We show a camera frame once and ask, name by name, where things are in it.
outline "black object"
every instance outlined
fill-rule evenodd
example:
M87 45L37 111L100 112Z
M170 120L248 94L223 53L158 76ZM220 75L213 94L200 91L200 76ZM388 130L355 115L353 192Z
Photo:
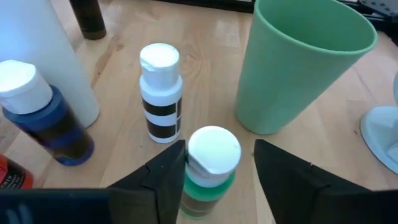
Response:
M254 161L276 224L398 223L398 190L373 192L260 139Z
M106 35L98 0L69 0L84 38L98 40Z
M172 224L185 177L179 140L107 189L1 190L2 224Z
M255 0L158 0L190 6L210 7L229 11L253 13ZM376 30L385 32L398 45L398 1L358 0L357 2L337 0L367 18Z

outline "mint green cup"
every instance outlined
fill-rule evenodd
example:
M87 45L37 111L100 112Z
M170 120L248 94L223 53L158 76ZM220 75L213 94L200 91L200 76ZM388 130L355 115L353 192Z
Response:
M374 27L334 0L257 0L236 97L248 130L291 122L377 42Z

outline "bottle cap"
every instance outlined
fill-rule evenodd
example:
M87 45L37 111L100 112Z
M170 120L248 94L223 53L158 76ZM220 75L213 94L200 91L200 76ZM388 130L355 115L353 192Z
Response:
M150 44L140 52L142 76L148 86L155 90L167 90L173 87L180 70L178 50L163 43Z
M14 114L36 112L52 98L52 90L34 65L0 62L0 104Z
M241 146L227 129L206 126L195 131L188 142L189 178L202 187L224 183L241 158Z

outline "acrylic paint bottle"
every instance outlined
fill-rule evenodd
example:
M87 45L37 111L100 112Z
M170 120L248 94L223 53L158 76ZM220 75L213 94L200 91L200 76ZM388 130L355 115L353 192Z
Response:
M98 40L106 35L98 0L69 0L83 37Z
M0 62L3 114L66 166L91 157L94 142L75 118L58 88L50 86L34 65Z
M50 0L0 1L0 30L0 62L35 65L84 127L95 122L100 106Z
M0 189L31 189L32 185L32 173L0 154Z
M168 44L150 44L140 52L139 79L149 137L157 143L178 138L183 81L178 50Z
M224 196L235 178L241 146L228 130L207 126L195 131L188 142L182 215L201 219Z

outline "blue paint bottle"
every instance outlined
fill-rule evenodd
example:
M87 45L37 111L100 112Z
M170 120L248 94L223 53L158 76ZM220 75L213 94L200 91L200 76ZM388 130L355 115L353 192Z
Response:
M34 65L0 63L0 103L3 114L43 146L59 163L76 166L89 159L94 142L55 86Z

